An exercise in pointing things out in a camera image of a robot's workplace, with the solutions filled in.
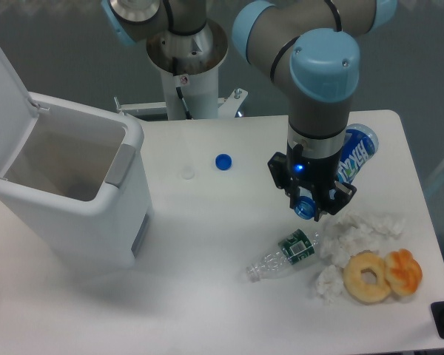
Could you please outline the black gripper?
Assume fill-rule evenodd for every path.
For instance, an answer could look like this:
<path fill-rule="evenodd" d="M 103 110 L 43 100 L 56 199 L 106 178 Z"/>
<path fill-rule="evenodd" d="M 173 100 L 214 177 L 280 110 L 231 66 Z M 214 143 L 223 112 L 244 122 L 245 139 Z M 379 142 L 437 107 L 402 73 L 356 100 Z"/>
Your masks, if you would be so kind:
<path fill-rule="evenodd" d="M 298 204 L 300 188 L 309 190 L 315 204 L 314 221 L 330 214 L 336 215 L 346 207 L 357 189 L 350 183 L 340 183 L 337 168 L 344 141 L 324 158 L 311 158 L 307 148 L 296 143 L 287 146 L 286 153 L 276 152 L 267 165 L 275 186 L 289 198 L 289 208 Z"/>

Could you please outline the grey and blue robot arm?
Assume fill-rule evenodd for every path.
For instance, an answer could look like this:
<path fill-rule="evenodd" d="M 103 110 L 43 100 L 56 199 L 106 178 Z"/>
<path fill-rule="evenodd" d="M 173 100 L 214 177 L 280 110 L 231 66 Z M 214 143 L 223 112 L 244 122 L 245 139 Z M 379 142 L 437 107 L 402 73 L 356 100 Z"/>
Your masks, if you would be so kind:
<path fill-rule="evenodd" d="M 118 37 L 144 41 L 161 73 L 171 120 L 216 118 L 217 75 L 229 46 L 266 75 L 289 100 L 285 153 L 268 162 L 273 181 L 303 219 L 337 214 L 356 189 L 337 169 L 359 82 L 356 37 L 384 25 L 395 1 L 299 1 L 279 8 L 252 1 L 237 14 L 232 32 L 206 13 L 205 1 L 104 1 Z"/>

